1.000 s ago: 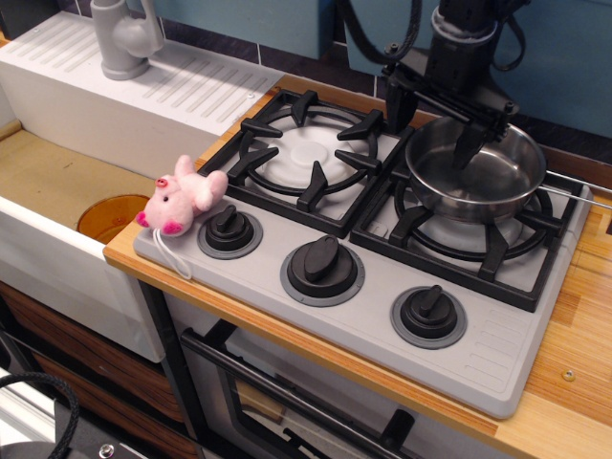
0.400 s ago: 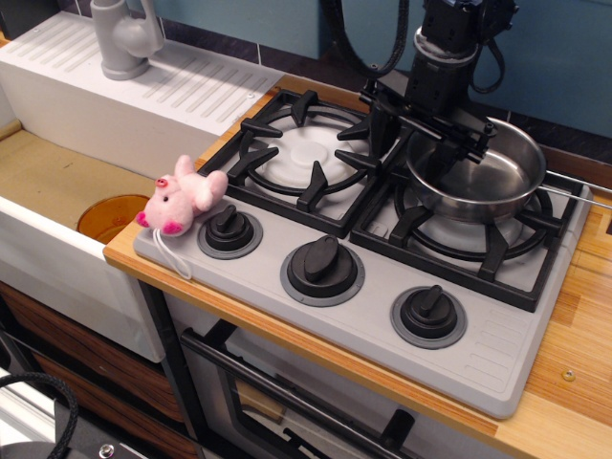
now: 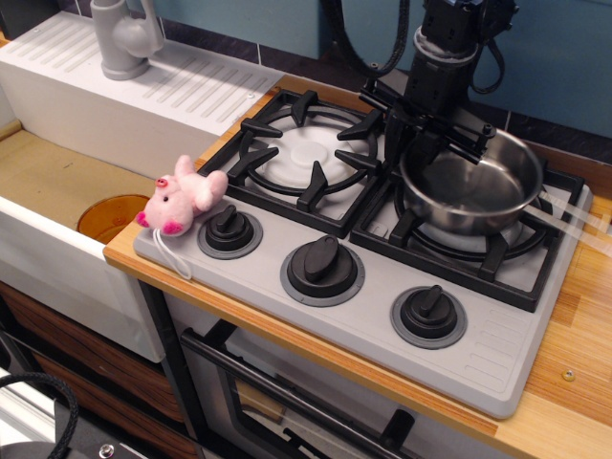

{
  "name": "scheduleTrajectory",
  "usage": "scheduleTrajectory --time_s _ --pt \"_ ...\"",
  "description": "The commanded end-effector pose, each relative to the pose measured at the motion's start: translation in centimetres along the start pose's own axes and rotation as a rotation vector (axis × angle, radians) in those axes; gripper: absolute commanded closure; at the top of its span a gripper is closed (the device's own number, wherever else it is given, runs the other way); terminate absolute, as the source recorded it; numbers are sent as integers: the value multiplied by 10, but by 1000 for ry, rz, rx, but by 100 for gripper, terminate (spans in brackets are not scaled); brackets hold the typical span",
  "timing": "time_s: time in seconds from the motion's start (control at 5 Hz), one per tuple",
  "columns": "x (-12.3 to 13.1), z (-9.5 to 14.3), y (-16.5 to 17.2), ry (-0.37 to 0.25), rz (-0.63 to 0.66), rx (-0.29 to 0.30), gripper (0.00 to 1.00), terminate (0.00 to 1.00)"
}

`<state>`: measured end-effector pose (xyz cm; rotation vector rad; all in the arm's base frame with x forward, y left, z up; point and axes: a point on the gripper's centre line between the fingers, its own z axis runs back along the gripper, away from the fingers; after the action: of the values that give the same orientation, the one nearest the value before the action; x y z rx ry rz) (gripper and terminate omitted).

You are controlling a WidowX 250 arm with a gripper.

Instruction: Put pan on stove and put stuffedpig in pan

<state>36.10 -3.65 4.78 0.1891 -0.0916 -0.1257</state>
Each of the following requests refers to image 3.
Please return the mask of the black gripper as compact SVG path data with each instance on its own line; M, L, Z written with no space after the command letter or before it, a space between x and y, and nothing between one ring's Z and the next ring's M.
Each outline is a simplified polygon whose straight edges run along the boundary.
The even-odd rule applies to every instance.
M418 51L406 75L370 78L360 98L384 113L384 157L427 167L443 152L478 164L495 129L467 109L470 57L451 62Z

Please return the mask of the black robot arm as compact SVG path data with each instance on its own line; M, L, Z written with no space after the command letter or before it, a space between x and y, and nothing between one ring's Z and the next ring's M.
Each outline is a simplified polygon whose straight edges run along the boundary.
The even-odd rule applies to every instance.
M362 99L385 113L388 162L423 167L445 150L473 164L481 161L496 130L470 112L469 92L490 94L499 87L476 86L474 73L485 49L505 69L495 39L511 28L515 2L426 1L422 25L410 33L410 4L403 1L391 56L380 68L366 64L353 48L341 2L321 6L341 54L366 78Z

